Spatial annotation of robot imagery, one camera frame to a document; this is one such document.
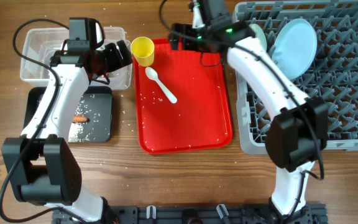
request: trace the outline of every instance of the clear plastic container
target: clear plastic container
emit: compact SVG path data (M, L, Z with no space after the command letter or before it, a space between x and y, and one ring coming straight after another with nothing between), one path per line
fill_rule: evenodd
M120 27L103 27L106 39L104 45L119 40L125 40L125 31ZM68 30L65 28L44 28L31 29L25 37L23 55L36 61L49 65L50 57L56 50L59 50L65 39L68 39ZM131 42L125 40L128 49ZM47 69L22 59L20 68L20 78L31 83L33 86L45 87L48 85L49 72ZM131 83L132 64L109 73L110 85L112 90L125 90ZM91 86L105 86L102 83L91 82Z

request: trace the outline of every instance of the wooden tabletop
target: wooden tabletop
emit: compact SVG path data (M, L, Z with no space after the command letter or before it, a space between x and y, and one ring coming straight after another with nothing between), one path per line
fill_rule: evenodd
M6 176L1 157L6 137L17 137L22 131L27 95L32 86L19 78L21 59L12 49L12 36L22 23L48 18L68 25L69 17L92 17L104 26L119 26L127 39L138 36L166 37L168 32L158 20L159 0L110 0L105 2L59 0L0 0L0 188ZM228 1L232 12L237 1ZM169 1L164 9L169 23L191 22L186 1ZM22 49L27 31L34 27L54 27L39 22L26 27L18 36ZM232 111L234 137L222 149L150 156L137 141L137 131L122 128L109 142L71 144L79 163L83 184L92 192L106 197L110 205L216 205L226 203L267 203L275 185L275 166L268 156L251 156L240 149L236 116L236 78L226 66L227 94ZM124 91L113 91L125 110L119 120L136 127L133 79ZM358 223L358 152L323 152L326 179L310 179L306 199L325 203L330 223ZM27 217L41 211L28 203L17 202L11 186L4 201L6 213L13 218ZM50 214L32 223L48 223Z

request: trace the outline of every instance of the spoon handle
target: spoon handle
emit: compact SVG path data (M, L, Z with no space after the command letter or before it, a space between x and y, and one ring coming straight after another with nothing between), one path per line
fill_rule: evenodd
M161 90L165 93L165 96L167 96L168 100L171 101L171 103L177 103L178 99L160 80L156 80L155 82L157 82L157 84L160 86Z

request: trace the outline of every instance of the cup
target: cup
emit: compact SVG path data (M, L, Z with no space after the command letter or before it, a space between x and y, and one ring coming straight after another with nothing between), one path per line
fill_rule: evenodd
M154 61L154 43L150 38L138 37L132 41L131 51L139 65L149 67Z

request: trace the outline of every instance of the red tray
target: red tray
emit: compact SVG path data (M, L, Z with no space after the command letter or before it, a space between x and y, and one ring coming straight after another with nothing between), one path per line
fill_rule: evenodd
M233 137L223 68L200 65L200 53L171 50L167 39L153 40L152 68L178 98L172 104L134 59L139 144L149 154L223 147ZM204 54L203 63L219 61Z

